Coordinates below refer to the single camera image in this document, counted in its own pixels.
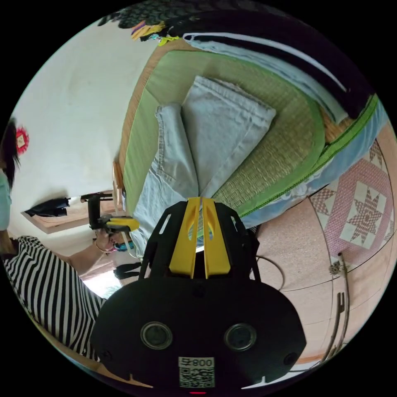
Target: light blue blanket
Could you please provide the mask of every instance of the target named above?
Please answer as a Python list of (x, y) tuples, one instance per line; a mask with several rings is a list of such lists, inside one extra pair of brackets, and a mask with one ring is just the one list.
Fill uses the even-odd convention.
[(233, 84), (197, 76), (182, 105), (159, 106), (158, 151), (132, 216), (136, 253), (164, 211), (189, 197), (212, 197), (269, 130), (276, 111)]

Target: qr code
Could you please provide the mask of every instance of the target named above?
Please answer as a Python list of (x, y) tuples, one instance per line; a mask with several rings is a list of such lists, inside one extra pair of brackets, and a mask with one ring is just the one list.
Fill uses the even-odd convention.
[(181, 387), (215, 387), (213, 357), (179, 357)]

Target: metal pipe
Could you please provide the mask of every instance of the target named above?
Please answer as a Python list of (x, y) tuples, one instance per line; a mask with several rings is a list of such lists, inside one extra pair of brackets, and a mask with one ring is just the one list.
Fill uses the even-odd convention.
[(330, 355), (330, 352), (331, 352), (331, 349), (332, 349), (332, 346), (334, 344), (334, 341), (335, 341), (335, 338), (336, 338), (336, 334), (337, 334), (338, 328), (339, 328), (340, 314), (343, 313), (343, 312), (344, 312), (344, 292), (342, 292), (342, 293), (338, 292), (338, 295), (337, 295), (337, 309), (336, 309), (334, 330), (332, 332), (331, 340), (330, 340), (330, 343), (328, 344), (327, 350), (326, 350), (323, 358), (321, 359), (321, 361), (318, 363), (319, 365), (324, 363), (325, 360)]
[(342, 344), (343, 344), (344, 339), (346, 337), (346, 331), (347, 331), (347, 326), (349, 324), (349, 315), (350, 315), (349, 282), (347, 280), (346, 263), (344, 262), (343, 255), (342, 255), (341, 252), (338, 254), (338, 259), (339, 259), (339, 262), (341, 264), (341, 274), (342, 274), (342, 277), (344, 278), (344, 282), (345, 282), (345, 289), (346, 289), (346, 292), (345, 292), (345, 296), (346, 296), (345, 308), (346, 308), (346, 314), (344, 316), (343, 328), (342, 328), (342, 333), (341, 333), (341, 336), (340, 336), (340, 339), (339, 339), (339, 343), (336, 346), (336, 350), (335, 350), (333, 355), (337, 354), (339, 352), (339, 350), (342, 348)]

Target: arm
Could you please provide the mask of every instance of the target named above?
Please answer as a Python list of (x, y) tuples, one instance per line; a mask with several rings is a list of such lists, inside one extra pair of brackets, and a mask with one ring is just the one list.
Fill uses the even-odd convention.
[(96, 242), (83, 251), (77, 252), (69, 257), (59, 254), (56, 255), (64, 262), (70, 264), (77, 271), (79, 276), (83, 276), (105, 255), (104, 251), (108, 251), (112, 246), (112, 239), (109, 238), (109, 235), (104, 230), (101, 230)]

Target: striped shirt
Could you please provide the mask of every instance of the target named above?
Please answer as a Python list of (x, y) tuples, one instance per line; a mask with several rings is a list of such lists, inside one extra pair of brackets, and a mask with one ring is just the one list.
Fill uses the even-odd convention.
[(106, 299), (35, 237), (20, 237), (19, 252), (4, 260), (8, 278), (30, 315), (66, 347), (99, 361), (89, 341)]

